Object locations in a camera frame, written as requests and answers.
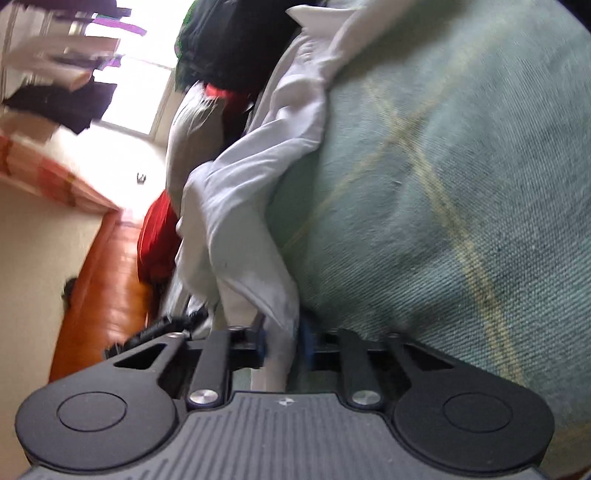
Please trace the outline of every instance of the wall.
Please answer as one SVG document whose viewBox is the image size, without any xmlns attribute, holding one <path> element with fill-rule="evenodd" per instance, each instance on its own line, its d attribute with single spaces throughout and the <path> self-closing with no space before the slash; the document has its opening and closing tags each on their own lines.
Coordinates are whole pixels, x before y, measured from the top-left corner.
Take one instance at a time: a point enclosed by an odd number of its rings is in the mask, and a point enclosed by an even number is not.
<svg viewBox="0 0 591 480">
<path fill-rule="evenodd" d="M 100 216 L 0 183 L 0 478 L 28 468 L 14 432 L 17 408 L 47 376 L 63 315 L 65 281 L 77 275 Z"/>
<path fill-rule="evenodd" d="M 12 5 L 8 5 L 0 12 L 0 45 L 4 45 L 4 37 L 8 25 L 8 17 Z M 12 35 L 12 46 L 18 45 L 20 42 L 35 35 L 39 32 L 41 24 L 43 23 L 43 11 L 29 8 L 27 10 L 19 9 L 17 22 L 15 24 L 14 33 Z M 7 69 L 7 89 L 5 96 L 10 96 L 21 84 L 24 75 L 21 72 Z"/>
<path fill-rule="evenodd" d="M 172 85 L 170 85 L 170 90 L 167 93 L 168 98 L 164 104 L 160 123 L 158 124 L 158 129 L 156 130 L 156 135 L 154 137 L 154 143 L 161 147 L 166 147 L 166 145 L 168 145 L 168 134 L 170 133 L 170 126 L 173 123 L 174 114 L 177 112 L 178 107 L 184 98 L 184 93 L 175 92 Z"/>
</svg>

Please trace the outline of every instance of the beige cloth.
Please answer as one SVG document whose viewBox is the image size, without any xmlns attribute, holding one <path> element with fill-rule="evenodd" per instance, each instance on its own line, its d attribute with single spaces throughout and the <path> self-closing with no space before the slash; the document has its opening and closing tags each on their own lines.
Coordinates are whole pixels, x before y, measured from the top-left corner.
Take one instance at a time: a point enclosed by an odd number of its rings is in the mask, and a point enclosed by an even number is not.
<svg viewBox="0 0 591 480">
<path fill-rule="evenodd" d="M 29 112 L 8 112 L 0 117 L 0 130 L 7 137 L 23 135 L 40 144 L 46 143 L 59 126 L 47 118 Z"/>
<path fill-rule="evenodd" d="M 203 84 L 196 83 L 174 116 L 166 151 L 166 191 L 179 217 L 190 173 L 202 163 L 214 160 L 223 149 L 224 104 L 221 98 L 207 97 Z"/>
<path fill-rule="evenodd" d="M 92 77 L 92 70 L 73 65 L 63 65 L 49 55 L 75 51 L 88 55 L 113 54 L 119 45 L 118 38 L 85 37 L 82 35 L 47 35 L 32 37 L 16 46 L 6 57 L 6 65 L 14 69 L 30 72 L 71 92 L 84 86 Z"/>
</svg>

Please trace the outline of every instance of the red cloth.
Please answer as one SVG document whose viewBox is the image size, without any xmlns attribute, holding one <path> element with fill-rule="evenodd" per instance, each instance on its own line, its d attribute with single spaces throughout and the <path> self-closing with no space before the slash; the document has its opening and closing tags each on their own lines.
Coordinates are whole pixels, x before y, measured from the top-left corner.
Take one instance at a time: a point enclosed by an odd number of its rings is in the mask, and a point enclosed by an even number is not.
<svg viewBox="0 0 591 480">
<path fill-rule="evenodd" d="M 161 284 L 173 275 L 174 259 L 181 245 L 177 222 L 165 190 L 148 209 L 139 233 L 138 277 L 141 281 Z"/>
<path fill-rule="evenodd" d="M 250 94 L 232 92 L 231 90 L 222 90 L 214 87 L 211 83 L 205 86 L 205 95 L 214 98 L 223 98 L 226 104 L 223 108 L 223 116 L 227 119 L 236 118 L 243 114 L 250 103 Z"/>
</svg>

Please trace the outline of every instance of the red fabric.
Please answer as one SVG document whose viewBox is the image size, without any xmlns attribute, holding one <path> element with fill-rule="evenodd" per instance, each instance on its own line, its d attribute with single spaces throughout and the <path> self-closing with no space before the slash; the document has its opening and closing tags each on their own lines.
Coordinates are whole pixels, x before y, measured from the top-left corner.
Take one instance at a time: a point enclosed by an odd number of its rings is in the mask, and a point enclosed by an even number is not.
<svg viewBox="0 0 591 480">
<path fill-rule="evenodd" d="M 138 277 L 141 281 L 159 284 L 172 276 L 174 258 L 181 245 L 177 222 L 165 190 L 148 209 L 139 233 Z"/>
<path fill-rule="evenodd" d="M 76 176 L 64 166 L 41 160 L 41 168 L 37 176 L 37 186 L 41 194 L 49 199 L 75 206 L 76 198 L 72 193 L 72 185 Z"/>
<path fill-rule="evenodd" d="M 224 118 L 228 117 L 228 120 L 244 113 L 248 103 L 250 103 L 250 94 L 222 90 L 221 88 L 214 87 L 211 83 L 205 86 L 205 95 L 208 97 L 223 98 L 226 101 L 226 105 L 223 108 L 223 115 Z"/>
</svg>

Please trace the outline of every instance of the wooden furniture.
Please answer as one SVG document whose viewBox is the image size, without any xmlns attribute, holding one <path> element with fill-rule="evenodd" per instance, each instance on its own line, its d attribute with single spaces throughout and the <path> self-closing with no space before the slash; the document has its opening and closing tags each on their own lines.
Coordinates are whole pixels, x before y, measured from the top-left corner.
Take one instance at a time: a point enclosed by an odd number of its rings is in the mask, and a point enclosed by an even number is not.
<svg viewBox="0 0 591 480">
<path fill-rule="evenodd" d="M 141 222 L 107 213 L 90 247 L 64 315 L 49 381 L 102 360 L 104 348 L 146 326 L 152 288 L 140 283 L 137 242 Z"/>
</svg>

